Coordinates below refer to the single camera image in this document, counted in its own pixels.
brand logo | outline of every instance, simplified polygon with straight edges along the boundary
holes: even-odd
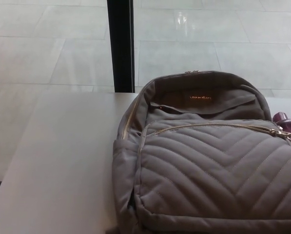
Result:
[[[190,99],[193,100],[211,100],[211,97],[208,96],[190,96]]]

white table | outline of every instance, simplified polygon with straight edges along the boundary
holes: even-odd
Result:
[[[116,226],[112,144],[135,97],[41,97],[0,187],[0,234],[104,234]],[[268,102],[291,117],[291,100]]]

tiled floor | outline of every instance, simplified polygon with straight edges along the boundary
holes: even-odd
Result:
[[[188,70],[291,98],[291,0],[134,0],[136,91]],[[0,0],[0,179],[38,97],[113,92],[106,0]]]

backpack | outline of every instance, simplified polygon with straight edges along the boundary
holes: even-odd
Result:
[[[121,234],[291,233],[290,134],[229,73],[156,78],[114,142]]]

chevron quilted pattern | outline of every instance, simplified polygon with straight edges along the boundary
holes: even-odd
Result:
[[[276,128],[267,121],[228,120]],[[144,223],[173,216],[212,220],[291,220],[291,143],[230,126],[160,129],[197,123],[164,120],[143,132],[136,175],[137,212]]]

